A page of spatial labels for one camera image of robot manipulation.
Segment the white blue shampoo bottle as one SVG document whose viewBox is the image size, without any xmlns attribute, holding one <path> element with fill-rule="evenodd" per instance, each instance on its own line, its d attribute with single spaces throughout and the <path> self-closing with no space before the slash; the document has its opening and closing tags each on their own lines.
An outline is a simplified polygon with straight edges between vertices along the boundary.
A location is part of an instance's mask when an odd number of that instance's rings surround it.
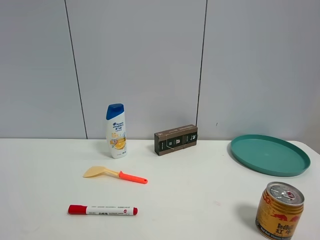
<svg viewBox="0 0 320 240">
<path fill-rule="evenodd" d="M 125 108 L 122 103 L 110 104 L 106 111 L 106 141 L 111 156 L 122 158 L 127 154 Z"/>
</svg>

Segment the gold Red Bull can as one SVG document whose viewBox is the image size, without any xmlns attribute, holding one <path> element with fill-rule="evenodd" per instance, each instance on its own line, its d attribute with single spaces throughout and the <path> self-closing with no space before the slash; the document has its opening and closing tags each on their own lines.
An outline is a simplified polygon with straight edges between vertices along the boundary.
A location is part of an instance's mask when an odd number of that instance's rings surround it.
<svg viewBox="0 0 320 240">
<path fill-rule="evenodd" d="M 290 240 L 304 210 L 305 197 L 294 186 L 270 182 L 262 192 L 255 225 L 270 240 Z"/>
</svg>

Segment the brown cardboard box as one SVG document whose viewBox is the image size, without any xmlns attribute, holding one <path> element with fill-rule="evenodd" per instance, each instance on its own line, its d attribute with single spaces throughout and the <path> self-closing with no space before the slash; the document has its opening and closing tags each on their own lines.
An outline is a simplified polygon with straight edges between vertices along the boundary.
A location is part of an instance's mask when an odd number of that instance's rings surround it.
<svg viewBox="0 0 320 240">
<path fill-rule="evenodd" d="M 197 145 L 198 127 L 189 124 L 154 134 L 154 151 L 163 156 Z"/>
</svg>

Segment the red white marker pen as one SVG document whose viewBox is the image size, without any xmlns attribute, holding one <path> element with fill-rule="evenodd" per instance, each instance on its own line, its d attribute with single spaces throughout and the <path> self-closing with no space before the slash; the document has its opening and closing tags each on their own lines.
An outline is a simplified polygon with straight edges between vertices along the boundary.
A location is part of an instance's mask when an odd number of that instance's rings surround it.
<svg viewBox="0 0 320 240">
<path fill-rule="evenodd" d="M 100 216 L 136 216 L 138 208 L 132 206 L 69 206 L 69 215 L 100 215 Z"/>
</svg>

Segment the teal round plastic tray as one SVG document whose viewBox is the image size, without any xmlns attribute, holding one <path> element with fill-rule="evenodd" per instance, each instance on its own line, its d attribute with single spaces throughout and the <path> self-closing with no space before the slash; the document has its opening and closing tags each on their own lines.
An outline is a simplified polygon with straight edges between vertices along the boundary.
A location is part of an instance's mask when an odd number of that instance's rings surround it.
<svg viewBox="0 0 320 240">
<path fill-rule="evenodd" d="M 230 142 L 229 149 L 240 164 L 270 176 L 295 177 L 311 165 L 310 157 L 302 149 L 267 135 L 238 136 Z"/>
</svg>

